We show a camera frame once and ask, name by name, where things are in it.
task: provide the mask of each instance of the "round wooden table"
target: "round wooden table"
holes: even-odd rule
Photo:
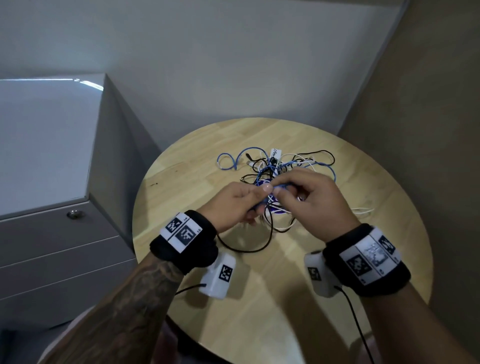
[[[238,170],[220,170],[216,165],[220,153],[236,157],[249,146],[268,153],[271,148],[283,153],[332,152],[336,182],[350,207],[375,209],[361,221],[380,227],[395,244],[410,268],[411,282],[429,301],[433,261],[428,235],[400,185],[346,141],[286,120],[219,122],[195,130],[165,150],[145,175],[135,201],[133,245],[138,261],[147,255],[150,242],[177,212],[199,208],[227,183],[251,173],[245,155]],[[259,151],[249,153],[259,158]],[[330,161],[327,154],[314,156],[317,161]],[[231,165],[229,158],[221,162]],[[331,175],[325,167],[316,169]],[[230,246],[252,250],[262,246],[268,234],[263,224],[238,225],[222,238]],[[227,298],[208,298],[194,289],[178,295],[168,314],[190,337],[234,364],[348,363],[360,341],[348,303],[341,294],[330,299],[315,295],[303,264],[306,253],[323,247],[322,241],[297,223],[286,233],[275,233],[271,244],[261,252],[229,251],[236,257],[237,267]],[[194,269],[181,288],[199,283],[203,273],[203,269]],[[348,288],[346,292],[363,332],[369,332],[358,296]]]

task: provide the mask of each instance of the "person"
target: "person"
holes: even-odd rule
[[[288,186],[274,188],[284,184]],[[307,231],[324,242],[360,225],[336,184],[305,168],[282,173],[271,184],[262,186],[230,183],[197,212],[218,233],[242,221],[255,225],[255,218],[265,209],[259,203],[270,193]],[[191,245],[194,244],[198,245],[198,254],[202,243],[193,240]],[[123,284],[59,341],[42,363],[149,363],[183,276],[174,263],[149,253]],[[393,294],[361,297],[361,302],[384,363],[477,363],[410,283]]]

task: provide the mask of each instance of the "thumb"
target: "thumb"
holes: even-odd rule
[[[255,187],[250,190],[242,200],[245,201],[247,209],[252,208],[256,204],[262,202],[273,191],[273,186],[269,183],[264,183],[261,186]]]
[[[297,200],[292,193],[286,188],[275,187],[273,189],[273,196],[292,214],[301,209],[302,202]]]

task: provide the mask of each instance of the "gray wall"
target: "gray wall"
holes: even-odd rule
[[[398,13],[291,0],[3,0],[0,77],[107,72],[161,149],[244,116],[336,133]]]
[[[429,233],[431,307],[480,359],[480,2],[413,1],[340,136],[403,186]]]

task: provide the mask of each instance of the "metal cabinet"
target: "metal cabinet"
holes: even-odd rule
[[[135,267],[146,173],[104,74],[0,80],[0,328],[75,318]]]

